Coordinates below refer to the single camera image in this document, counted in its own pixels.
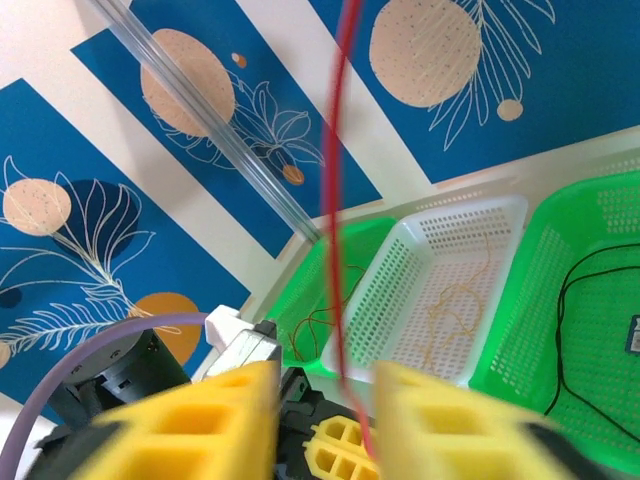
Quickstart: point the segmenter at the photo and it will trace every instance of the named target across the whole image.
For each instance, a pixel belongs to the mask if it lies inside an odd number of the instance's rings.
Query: beige circle
[[[519,118],[523,111],[524,107],[522,104],[511,98],[503,100],[500,102],[500,105],[498,105],[498,116],[505,122],[512,122]]]
[[[9,363],[11,348],[5,342],[0,342],[0,368]]]
[[[16,230],[44,237],[59,230],[71,214],[71,198],[60,185],[25,178],[9,185],[2,200],[7,223]]]
[[[192,36],[177,30],[163,28],[156,31],[153,38],[228,123],[233,116],[236,100],[231,78],[218,57]],[[202,127],[191,119],[149,71],[142,68],[140,77],[145,100],[162,120],[187,135],[206,136]]]
[[[473,19],[450,0],[391,0],[373,25],[369,59],[391,95],[430,107],[458,93],[482,49]]]

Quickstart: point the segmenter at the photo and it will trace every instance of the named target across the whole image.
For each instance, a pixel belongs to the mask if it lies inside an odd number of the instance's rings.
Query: black cable
[[[573,265],[573,267],[571,267],[569,269],[569,271],[567,272],[567,274],[565,275],[564,280],[562,282],[562,287],[560,288],[560,293],[558,294],[557,309],[556,309],[557,325],[556,325],[556,338],[555,339],[556,339],[556,349],[557,349],[558,383],[556,385],[556,392],[555,392],[554,398],[551,401],[551,404],[549,405],[549,407],[544,412],[544,415],[548,415],[549,413],[551,413],[551,411],[553,410],[553,408],[556,406],[556,404],[558,402],[558,398],[560,397],[561,388],[564,387],[564,389],[569,394],[573,395],[575,398],[580,400],[582,403],[584,403],[585,405],[590,407],[594,412],[596,412],[602,418],[607,420],[609,423],[611,423],[614,427],[616,427],[622,433],[627,435],[629,438],[631,438],[631,439],[635,440],[636,442],[640,443],[640,437],[638,437],[637,435],[633,434],[631,431],[629,431],[623,425],[621,425],[620,423],[615,421],[613,418],[611,418],[611,416],[609,416],[607,413],[605,413],[602,409],[596,407],[592,402],[590,402],[589,400],[584,398],[582,395],[580,395],[577,392],[575,392],[573,389],[571,389],[569,387],[569,385],[567,385],[567,382],[566,382],[566,379],[565,379],[565,376],[564,376],[564,364],[563,364],[563,360],[562,360],[562,321],[564,320],[564,314],[565,314],[565,304],[566,304],[565,303],[565,298],[566,298],[566,294],[567,294],[567,291],[569,290],[569,288],[571,288],[571,286],[575,285],[576,283],[578,283],[580,281],[583,281],[583,280],[587,280],[589,278],[599,277],[599,276],[603,276],[603,275],[610,275],[610,274],[613,274],[613,273],[623,272],[623,271],[628,271],[628,270],[640,270],[640,265],[612,268],[612,269],[604,270],[604,271],[601,271],[601,272],[596,272],[596,273],[590,273],[590,274],[587,274],[587,275],[583,275],[583,276],[580,276],[578,278],[575,278],[575,279],[569,281],[569,278],[570,278],[571,274],[576,270],[576,268],[578,268],[578,266],[580,266],[582,263],[584,263],[587,259],[589,259],[589,258],[591,258],[591,257],[593,257],[593,256],[595,256],[595,255],[597,255],[599,253],[607,252],[607,251],[611,251],[611,250],[622,249],[622,248],[631,248],[631,247],[640,247],[640,243],[630,243],[630,244],[626,244],[626,245],[617,245],[617,246],[613,246],[613,247],[606,247],[606,248],[601,248],[599,250],[595,250],[595,251],[591,252],[589,255],[583,257],[575,265]]]

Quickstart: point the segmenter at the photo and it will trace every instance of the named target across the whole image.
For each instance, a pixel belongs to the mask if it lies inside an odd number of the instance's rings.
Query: white plastic basket
[[[401,220],[347,306],[349,376],[371,383],[373,363],[391,360],[466,386],[526,212],[527,200],[513,195],[433,208]],[[321,358],[336,372],[334,349],[332,335]]]

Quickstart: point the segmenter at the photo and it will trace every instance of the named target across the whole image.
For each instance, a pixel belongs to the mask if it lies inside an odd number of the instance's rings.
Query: red wire
[[[354,37],[357,31],[358,19],[362,7],[361,0],[348,0],[348,4],[343,8],[343,19],[338,32],[338,63],[335,67],[333,85],[330,99],[329,128],[325,136],[325,151],[327,166],[325,170],[325,202],[326,211],[329,216],[329,292],[330,305],[334,323],[336,326],[338,372],[340,374],[340,385],[345,397],[353,405],[360,429],[362,430],[362,441],[370,458],[374,457],[373,440],[369,429],[369,418],[366,410],[351,390],[347,377],[347,360],[344,345],[344,325],[342,322],[342,277],[340,271],[340,246],[338,242],[338,212],[342,204],[341,186],[342,178],[340,173],[340,141],[338,131],[340,128],[340,113],[342,103],[342,90],[344,88],[345,68],[347,57],[352,48]]]

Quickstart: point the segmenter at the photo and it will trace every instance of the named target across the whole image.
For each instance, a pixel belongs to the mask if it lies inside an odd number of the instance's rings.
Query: perforated basket
[[[354,286],[363,277],[395,224],[394,218],[382,217],[342,229],[345,298],[350,298]],[[332,329],[325,278],[327,245],[324,238],[313,245],[266,315],[278,325],[278,341],[282,345],[285,367],[320,367],[318,359]],[[327,375],[322,368],[313,370],[315,374]]]
[[[562,321],[569,388],[640,436],[640,172],[595,178],[559,190],[535,211],[513,260],[472,388],[545,412],[558,385],[558,296],[573,265],[605,247],[571,280]],[[632,267],[613,274],[601,272]],[[564,387],[549,417],[593,460],[640,475],[640,443]]]
[[[350,376],[392,360],[466,385],[520,239],[527,201],[506,196],[420,212],[380,247],[345,312]],[[336,371],[335,339],[322,363]]]

